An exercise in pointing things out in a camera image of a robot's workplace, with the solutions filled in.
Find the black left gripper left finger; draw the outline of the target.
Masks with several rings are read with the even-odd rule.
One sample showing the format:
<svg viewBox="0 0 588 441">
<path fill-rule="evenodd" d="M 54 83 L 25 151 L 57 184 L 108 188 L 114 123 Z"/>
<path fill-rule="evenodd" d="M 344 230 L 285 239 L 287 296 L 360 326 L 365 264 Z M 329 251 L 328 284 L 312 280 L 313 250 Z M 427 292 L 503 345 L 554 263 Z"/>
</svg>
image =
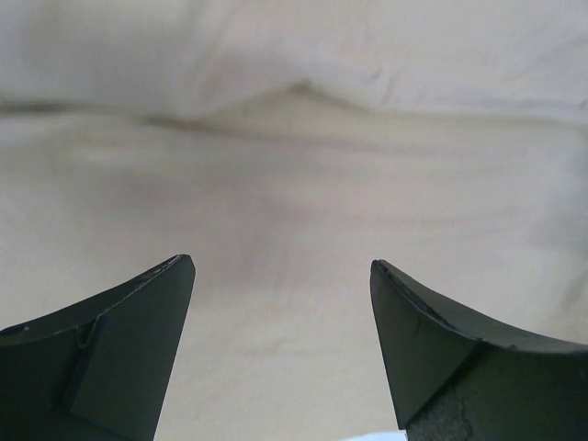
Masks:
<svg viewBox="0 0 588 441">
<path fill-rule="evenodd" d="M 195 277 L 180 254 L 2 330 L 2 439 L 152 440 Z"/>
</svg>

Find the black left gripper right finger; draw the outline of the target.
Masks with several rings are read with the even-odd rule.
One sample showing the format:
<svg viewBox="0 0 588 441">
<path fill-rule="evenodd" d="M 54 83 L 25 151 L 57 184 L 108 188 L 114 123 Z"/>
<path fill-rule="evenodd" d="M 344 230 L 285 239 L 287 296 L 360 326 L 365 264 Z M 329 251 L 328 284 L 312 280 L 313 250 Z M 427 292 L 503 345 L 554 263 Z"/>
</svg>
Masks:
<svg viewBox="0 0 588 441">
<path fill-rule="evenodd" d="M 398 426 L 411 440 L 584 440 L 587 348 L 499 322 L 383 260 L 370 294 Z"/>
</svg>

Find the beige t shirt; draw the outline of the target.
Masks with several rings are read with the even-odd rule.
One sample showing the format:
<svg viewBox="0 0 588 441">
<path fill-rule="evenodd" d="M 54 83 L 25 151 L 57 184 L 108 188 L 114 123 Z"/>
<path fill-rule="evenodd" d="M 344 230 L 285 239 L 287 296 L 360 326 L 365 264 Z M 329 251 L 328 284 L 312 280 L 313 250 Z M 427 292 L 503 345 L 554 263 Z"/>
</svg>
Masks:
<svg viewBox="0 0 588 441">
<path fill-rule="evenodd" d="M 4 1 L 1 323 L 197 270 L 161 440 L 396 426 L 384 259 L 587 340 L 584 1 Z"/>
</svg>

